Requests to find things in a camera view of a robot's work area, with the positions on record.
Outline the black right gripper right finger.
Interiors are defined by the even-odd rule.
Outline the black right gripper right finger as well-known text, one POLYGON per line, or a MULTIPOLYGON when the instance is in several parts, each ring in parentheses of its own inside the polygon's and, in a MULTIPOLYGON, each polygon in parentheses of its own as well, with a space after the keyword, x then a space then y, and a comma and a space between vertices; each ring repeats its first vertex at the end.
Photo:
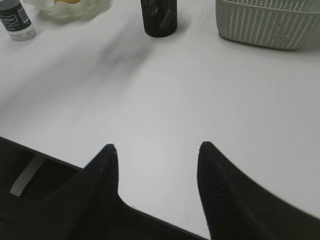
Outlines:
POLYGON ((212 240, 318 240, 320 220, 275 196, 211 142, 201 144, 197 185, 212 240))

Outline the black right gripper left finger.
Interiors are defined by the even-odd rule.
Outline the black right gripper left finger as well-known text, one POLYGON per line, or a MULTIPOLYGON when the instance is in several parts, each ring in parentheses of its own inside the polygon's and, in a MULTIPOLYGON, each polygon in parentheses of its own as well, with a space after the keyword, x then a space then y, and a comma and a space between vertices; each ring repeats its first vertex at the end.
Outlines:
POLYGON ((78 173, 0 221, 3 240, 196 240, 197 235, 127 206, 118 195, 117 152, 106 145, 78 173))

